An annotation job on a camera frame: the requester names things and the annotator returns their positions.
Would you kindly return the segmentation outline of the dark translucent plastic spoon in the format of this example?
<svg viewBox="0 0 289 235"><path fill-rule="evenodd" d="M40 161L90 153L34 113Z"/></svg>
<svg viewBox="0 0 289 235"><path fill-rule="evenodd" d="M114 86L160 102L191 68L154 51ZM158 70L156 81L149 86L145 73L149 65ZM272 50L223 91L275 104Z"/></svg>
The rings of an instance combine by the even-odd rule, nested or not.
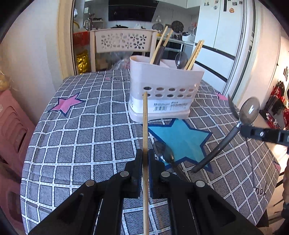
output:
<svg viewBox="0 0 289 235"><path fill-rule="evenodd" d="M224 137L224 139L197 165L192 168L192 172L196 173L205 167L214 157L216 157L241 130L242 126L250 126L257 118L260 110L260 102L256 97L250 97L243 103L239 113L235 108L232 98L228 96L230 110L233 116L238 120L237 124Z"/></svg>

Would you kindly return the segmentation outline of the plain bamboo chopstick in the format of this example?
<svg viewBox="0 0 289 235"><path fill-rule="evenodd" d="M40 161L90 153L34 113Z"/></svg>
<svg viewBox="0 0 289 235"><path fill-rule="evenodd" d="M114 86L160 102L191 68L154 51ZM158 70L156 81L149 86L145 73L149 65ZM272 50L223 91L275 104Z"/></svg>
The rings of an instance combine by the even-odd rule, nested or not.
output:
<svg viewBox="0 0 289 235"><path fill-rule="evenodd" d="M149 235L148 198L148 108L147 92L143 94L143 223L144 234Z"/></svg>

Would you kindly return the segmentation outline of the bamboo chopstick blue dotted end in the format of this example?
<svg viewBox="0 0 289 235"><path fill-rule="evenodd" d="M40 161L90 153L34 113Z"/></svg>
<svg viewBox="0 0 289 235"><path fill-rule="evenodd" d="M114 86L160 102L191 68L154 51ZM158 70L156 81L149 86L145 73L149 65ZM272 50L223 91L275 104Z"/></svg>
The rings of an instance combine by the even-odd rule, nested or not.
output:
<svg viewBox="0 0 289 235"><path fill-rule="evenodd" d="M204 44L204 40L199 40L190 59L186 63L184 70L190 71L193 68L193 65L196 61L196 58L198 57L198 54L200 53L200 50L202 49L203 44Z"/></svg>

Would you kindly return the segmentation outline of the grey checked tablecloth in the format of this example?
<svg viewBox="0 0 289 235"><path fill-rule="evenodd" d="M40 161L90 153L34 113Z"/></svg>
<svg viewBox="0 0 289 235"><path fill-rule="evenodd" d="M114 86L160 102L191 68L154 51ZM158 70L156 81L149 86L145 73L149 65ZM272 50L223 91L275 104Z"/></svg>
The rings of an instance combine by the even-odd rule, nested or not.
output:
<svg viewBox="0 0 289 235"><path fill-rule="evenodd" d="M67 78L35 128L21 177L21 215L29 233L85 181L108 180L142 148L143 128L128 113L129 71L113 70ZM281 167L259 140L234 139L193 173L194 163L179 168L192 182L202 180L253 224L266 210Z"/></svg>

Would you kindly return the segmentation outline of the pink plastic stool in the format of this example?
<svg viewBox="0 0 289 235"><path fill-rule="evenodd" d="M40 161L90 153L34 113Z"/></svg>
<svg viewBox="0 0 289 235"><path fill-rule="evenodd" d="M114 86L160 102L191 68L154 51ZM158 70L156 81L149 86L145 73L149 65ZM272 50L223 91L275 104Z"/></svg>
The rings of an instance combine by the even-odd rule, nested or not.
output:
<svg viewBox="0 0 289 235"><path fill-rule="evenodd" d="M35 125L13 98L9 90L1 93L1 158L19 177ZM1 176L1 209L8 221L24 230L20 204L20 183Z"/></svg>

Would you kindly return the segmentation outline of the pink plastic utensil holder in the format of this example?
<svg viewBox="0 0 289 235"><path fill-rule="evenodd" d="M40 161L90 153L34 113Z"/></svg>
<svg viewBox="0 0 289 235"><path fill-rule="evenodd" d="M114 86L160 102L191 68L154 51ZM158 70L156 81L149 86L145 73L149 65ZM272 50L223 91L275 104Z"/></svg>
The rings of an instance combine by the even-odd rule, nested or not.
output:
<svg viewBox="0 0 289 235"><path fill-rule="evenodd" d="M175 61L162 59L159 65L140 55L130 57L128 112L134 122L143 121L143 94L147 92L148 120L187 119L204 70L177 69Z"/></svg>

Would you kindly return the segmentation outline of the dark spoon in holder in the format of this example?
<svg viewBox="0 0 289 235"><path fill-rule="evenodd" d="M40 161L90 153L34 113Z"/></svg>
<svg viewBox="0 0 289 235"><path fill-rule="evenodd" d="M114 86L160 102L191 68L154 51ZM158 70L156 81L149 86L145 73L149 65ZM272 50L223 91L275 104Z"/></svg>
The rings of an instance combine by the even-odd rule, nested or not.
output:
<svg viewBox="0 0 289 235"><path fill-rule="evenodd" d="M183 69L185 65L187 64L188 61L188 56L186 55L185 52L181 51L177 53L175 57L175 64L177 69Z"/></svg>

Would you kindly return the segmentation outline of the white refrigerator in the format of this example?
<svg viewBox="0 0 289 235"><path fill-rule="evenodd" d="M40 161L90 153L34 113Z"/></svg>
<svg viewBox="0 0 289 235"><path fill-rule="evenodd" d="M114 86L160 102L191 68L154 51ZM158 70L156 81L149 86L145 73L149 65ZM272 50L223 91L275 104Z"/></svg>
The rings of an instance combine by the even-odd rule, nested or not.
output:
<svg viewBox="0 0 289 235"><path fill-rule="evenodd" d="M243 23L244 1L203 1L195 42L204 44L196 64L205 70L203 80L222 92L236 58Z"/></svg>

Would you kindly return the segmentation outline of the gold foil package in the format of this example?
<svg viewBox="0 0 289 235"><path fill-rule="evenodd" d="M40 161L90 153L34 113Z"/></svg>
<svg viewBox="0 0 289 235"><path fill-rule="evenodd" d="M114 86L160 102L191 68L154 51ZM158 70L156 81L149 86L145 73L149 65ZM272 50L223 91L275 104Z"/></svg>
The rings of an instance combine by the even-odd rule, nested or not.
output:
<svg viewBox="0 0 289 235"><path fill-rule="evenodd" d="M89 53L87 50L76 55L76 63L79 74L84 74L91 71Z"/></svg>

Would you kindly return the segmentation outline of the beige perforated plastic chair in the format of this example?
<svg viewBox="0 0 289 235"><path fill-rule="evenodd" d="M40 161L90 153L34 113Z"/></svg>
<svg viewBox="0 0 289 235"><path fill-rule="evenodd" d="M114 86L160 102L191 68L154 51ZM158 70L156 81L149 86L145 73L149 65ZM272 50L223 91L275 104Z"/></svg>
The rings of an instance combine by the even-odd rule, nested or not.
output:
<svg viewBox="0 0 289 235"><path fill-rule="evenodd" d="M157 31L136 28L108 28L90 32L91 70L96 71L96 54L130 51L149 53L152 57L156 48Z"/></svg>

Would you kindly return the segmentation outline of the dark handled utensil in holder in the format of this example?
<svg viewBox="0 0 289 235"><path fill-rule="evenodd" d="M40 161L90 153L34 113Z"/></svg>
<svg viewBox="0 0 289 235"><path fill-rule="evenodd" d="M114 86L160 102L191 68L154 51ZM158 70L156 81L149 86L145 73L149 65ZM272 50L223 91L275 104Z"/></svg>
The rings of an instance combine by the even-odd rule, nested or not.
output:
<svg viewBox="0 0 289 235"><path fill-rule="evenodd" d="M173 33L173 30L171 29L170 32L167 34L167 29L168 29L168 26L165 27L162 33L159 43L157 44L156 49L153 53L153 56L150 60L150 64L154 64L154 65L160 64L165 47L167 46L167 43L171 37L171 34Z"/></svg>

